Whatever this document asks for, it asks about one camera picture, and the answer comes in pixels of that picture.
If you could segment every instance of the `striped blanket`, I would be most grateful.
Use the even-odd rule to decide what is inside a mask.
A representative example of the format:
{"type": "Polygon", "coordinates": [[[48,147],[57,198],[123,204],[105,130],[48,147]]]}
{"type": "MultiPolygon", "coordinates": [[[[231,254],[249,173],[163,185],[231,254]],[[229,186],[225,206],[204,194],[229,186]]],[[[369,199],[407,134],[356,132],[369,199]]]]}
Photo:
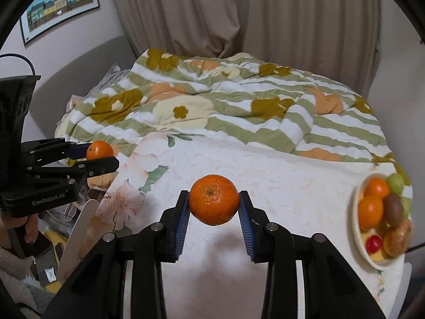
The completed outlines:
{"type": "Polygon", "coordinates": [[[410,185],[363,97],[321,75],[247,53],[188,58],[149,49],[124,79],[62,119],[56,137],[105,140],[117,145],[122,163],[154,131],[329,161],[392,162],[410,185]]]}

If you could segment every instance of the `human hand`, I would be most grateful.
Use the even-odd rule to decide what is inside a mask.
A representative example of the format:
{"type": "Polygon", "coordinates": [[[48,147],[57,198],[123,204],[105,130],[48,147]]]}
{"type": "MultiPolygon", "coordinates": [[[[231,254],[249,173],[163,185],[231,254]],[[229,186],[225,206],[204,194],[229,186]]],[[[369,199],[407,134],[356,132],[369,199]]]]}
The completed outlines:
{"type": "Polygon", "coordinates": [[[38,237],[38,217],[37,214],[29,217],[13,218],[7,212],[0,211],[0,247],[10,249],[12,247],[7,230],[17,228],[25,224],[26,243],[34,243],[38,237]]]}

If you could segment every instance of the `picture frame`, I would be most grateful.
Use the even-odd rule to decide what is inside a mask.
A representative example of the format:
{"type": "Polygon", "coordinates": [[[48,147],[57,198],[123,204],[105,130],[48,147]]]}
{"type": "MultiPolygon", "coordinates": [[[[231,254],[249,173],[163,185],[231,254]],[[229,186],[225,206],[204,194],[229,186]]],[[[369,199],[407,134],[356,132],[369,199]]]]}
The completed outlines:
{"type": "Polygon", "coordinates": [[[25,46],[46,30],[69,18],[99,8],[99,0],[34,0],[21,16],[25,46]]]}

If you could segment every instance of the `curtain fold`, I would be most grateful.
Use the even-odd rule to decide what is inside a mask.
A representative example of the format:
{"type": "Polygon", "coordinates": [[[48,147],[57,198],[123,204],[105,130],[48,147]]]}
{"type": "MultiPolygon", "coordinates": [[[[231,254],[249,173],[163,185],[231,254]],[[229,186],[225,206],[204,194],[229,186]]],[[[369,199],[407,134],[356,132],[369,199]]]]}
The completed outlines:
{"type": "Polygon", "coordinates": [[[247,52],[363,95],[379,60],[379,0],[114,0],[137,55],[247,52]]]}

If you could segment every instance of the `gray headboard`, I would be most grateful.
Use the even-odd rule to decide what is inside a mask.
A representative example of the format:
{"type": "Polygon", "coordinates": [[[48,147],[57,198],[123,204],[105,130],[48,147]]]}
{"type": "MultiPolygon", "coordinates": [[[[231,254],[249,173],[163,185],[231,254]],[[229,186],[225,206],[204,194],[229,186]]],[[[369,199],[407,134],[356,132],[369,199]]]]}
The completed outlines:
{"type": "Polygon", "coordinates": [[[72,61],[37,88],[29,113],[44,135],[51,138],[72,94],[85,96],[114,63],[126,69],[134,61],[135,55],[125,36],[107,41],[72,61]]]}

